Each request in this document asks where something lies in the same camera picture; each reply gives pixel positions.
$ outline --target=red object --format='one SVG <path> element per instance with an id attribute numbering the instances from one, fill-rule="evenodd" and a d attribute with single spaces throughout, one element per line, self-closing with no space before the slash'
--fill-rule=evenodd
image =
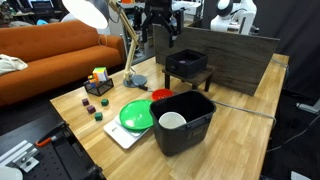
<path id="1" fill-rule="evenodd" d="M 173 92 L 169 89 L 157 89 L 152 93 L 151 98 L 152 100 L 156 101 L 172 95 Z"/>
<path id="2" fill-rule="evenodd" d="M 42 142 L 37 141 L 37 142 L 36 142 L 36 146 L 42 147 L 42 146 L 48 144 L 48 143 L 51 142 L 51 141 L 52 141 L 52 139 L 51 139 L 51 137 L 49 137 L 49 138 L 45 139 L 45 140 L 42 141 Z"/>
<path id="3" fill-rule="evenodd" d="M 122 0 L 121 2 L 124 3 L 124 4 L 130 4 L 130 3 L 132 3 L 131 0 Z"/>

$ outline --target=small cube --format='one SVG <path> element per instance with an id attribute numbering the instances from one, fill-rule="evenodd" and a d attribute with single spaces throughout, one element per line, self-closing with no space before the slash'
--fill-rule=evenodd
<path id="1" fill-rule="evenodd" d="M 92 106 L 92 105 L 88 106 L 87 110 L 88 110 L 88 113 L 90 113 L 90 114 L 96 112 L 96 108 L 94 106 Z"/>
<path id="2" fill-rule="evenodd" d="M 94 114 L 94 118 L 96 119 L 96 121 L 101 121 L 102 118 L 103 118 L 103 115 L 102 115 L 101 112 L 96 112 L 96 113 Z"/>
<path id="3" fill-rule="evenodd" d="M 108 73 L 106 67 L 96 67 L 92 72 L 94 78 L 98 81 L 106 81 L 108 79 Z"/>
<path id="4" fill-rule="evenodd" d="M 109 104 L 108 99 L 102 99 L 102 100 L 101 100 L 101 105 L 102 105 L 102 106 L 108 106 L 108 104 Z"/>
<path id="5" fill-rule="evenodd" d="M 84 106 L 89 105 L 89 100 L 88 100 L 87 98 L 82 99 L 82 104 L 83 104 Z"/>

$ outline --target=green cube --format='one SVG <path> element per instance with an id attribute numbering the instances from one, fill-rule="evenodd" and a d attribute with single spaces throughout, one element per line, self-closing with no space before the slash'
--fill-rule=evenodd
<path id="1" fill-rule="evenodd" d="M 109 104 L 108 99 L 102 99 L 102 100 L 101 100 L 101 105 L 102 105 L 102 106 L 108 106 L 108 104 Z"/>
<path id="2" fill-rule="evenodd" d="M 94 118 L 96 119 L 96 121 L 101 121 L 102 118 L 103 118 L 103 115 L 102 115 L 101 112 L 96 112 L 96 113 L 94 114 Z"/>

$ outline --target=wooden block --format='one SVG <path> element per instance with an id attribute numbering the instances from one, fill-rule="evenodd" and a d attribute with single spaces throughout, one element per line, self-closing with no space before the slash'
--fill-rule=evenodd
<path id="1" fill-rule="evenodd" d="M 185 27 L 169 48 L 165 28 L 153 26 L 153 34 L 157 63 L 165 65 L 167 56 L 185 49 L 206 54 L 208 65 L 217 67 L 213 82 L 248 95 L 254 95 L 279 42 L 279 39 Z"/>
<path id="2" fill-rule="evenodd" d="M 96 113 L 94 114 L 94 118 L 96 119 L 96 121 L 101 121 L 102 118 L 103 118 L 103 115 L 102 115 L 101 112 L 96 112 Z"/>
<path id="3" fill-rule="evenodd" d="M 109 104 L 109 100 L 108 99 L 102 99 L 101 100 L 101 105 L 102 106 L 108 106 L 108 104 Z"/>
<path id="4" fill-rule="evenodd" d="M 90 105 L 87 107 L 87 111 L 88 111 L 88 113 L 92 114 L 92 113 L 96 112 L 96 108 L 94 106 Z"/>
<path id="5" fill-rule="evenodd" d="M 82 104 L 83 104 L 84 106 L 89 105 L 89 100 L 88 100 L 87 98 L 82 99 Z"/>

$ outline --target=purple cube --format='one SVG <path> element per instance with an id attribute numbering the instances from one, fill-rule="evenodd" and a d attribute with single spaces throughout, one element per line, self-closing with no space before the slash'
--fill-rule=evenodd
<path id="1" fill-rule="evenodd" d="M 89 100 L 88 100 L 87 98 L 82 99 L 82 104 L 83 104 L 84 106 L 89 105 Z"/>
<path id="2" fill-rule="evenodd" d="M 87 110 L 88 110 L 88 113 L 90 113 L 90 114 L 96 112 L 96 108 L 94 106 L 92 106 L 92 105 L 88 106 Z"/>

